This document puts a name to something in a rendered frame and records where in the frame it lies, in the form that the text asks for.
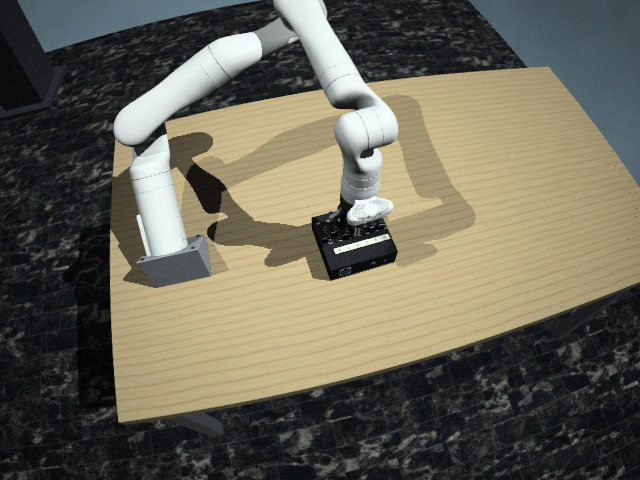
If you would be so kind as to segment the black lighting desk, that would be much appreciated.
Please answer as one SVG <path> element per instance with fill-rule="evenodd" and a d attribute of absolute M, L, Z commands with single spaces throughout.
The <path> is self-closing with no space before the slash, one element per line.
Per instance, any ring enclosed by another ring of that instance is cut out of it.
<path fill-rule="evenodd" d="M 328 213 L 311 219 L 330 281 L 395 262 L 398 250 L 383 217 L 365 223 L 355 237 L 331 224 Z"/>

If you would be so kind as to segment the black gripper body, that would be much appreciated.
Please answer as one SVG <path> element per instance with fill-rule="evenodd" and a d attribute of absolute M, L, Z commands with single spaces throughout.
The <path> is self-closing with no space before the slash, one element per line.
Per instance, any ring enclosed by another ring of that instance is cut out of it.
<path fill-rule="evenodd" d="M 340 207 L 341 207 L 341 210 L 340 210 L 339 214 L 347 219 L 347 213 L 353 206 L 354 205 L 349 204 L 348 202 L 346 202 L 343 199 L 343 197 L 341 195 L 341 191 L 340 191 L 340 204 L 339 204 L 339 206 L 337 208 L 337 209 L 340 209 Z"/>

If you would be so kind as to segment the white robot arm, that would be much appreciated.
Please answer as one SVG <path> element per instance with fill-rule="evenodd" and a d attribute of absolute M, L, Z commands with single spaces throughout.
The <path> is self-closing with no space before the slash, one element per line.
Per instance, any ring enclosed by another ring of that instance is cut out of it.
<path fill-rule="evenodd" d="M 395 115 L 364 83 L 327 21 L 323 0 L 273 4 L 278 19 L 256 31 L 213 41 L 118 113 L 113 132 L 119 143 L 132 147 L 129 173 L 147 256 L 188 246 L 170 171 L 165 121 L 299 40 L 330 104 L 356 110 L 341 115 L 334 125 L 343 157 L 340 191 L 354 205 L 347 222 L 355 226 L 392 213 L 393 203 L 378 198 L 382 155 L 377 148 L 396 140 Z"/>

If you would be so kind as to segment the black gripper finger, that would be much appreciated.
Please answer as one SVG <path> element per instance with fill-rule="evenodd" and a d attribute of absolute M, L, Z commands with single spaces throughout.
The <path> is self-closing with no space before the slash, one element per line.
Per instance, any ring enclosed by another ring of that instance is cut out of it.
<path fill-rule="evenodd" d="M 333 224 L 333 225 L 335 225 L 335 226 L 337 226 L 339 228 L 342 228 L 344 230 L 348 230 L 349 229 L 349 232 L 350 232 L 351 235 L 353 235 L 353 237 L 357 236 L 357 229 L 358 229 L 357 225 L 355 225 L 355 226 L 350 225 L 347 222 L 347 219 L 342 217 L 339 214 L 340 210 L 341 210 L 341 207 L 336 212 L 332 212 L 332 211 L 328 212 L 328 217 L 330 219 L 331 224 Z"/>
<path fill-rule="evenodd" d="M 373 221 L 374 221 L 374 220 L 373 220 Z M 370 223 L 372 223 L 373 221 L 366 222 L 366 223 L 367 223 L 367 224 L 370 224 Z M 359 236 L 359 235 L 360 235 L 360 233 L 362 232 L 362 228 L 363 228 L 364 224 L 365 224 L 365 223 L 360 224 L 360 225 L 357 225 L 357 228 L 358 228 L 358 229 L 357 229 L 357 236 Z"/>

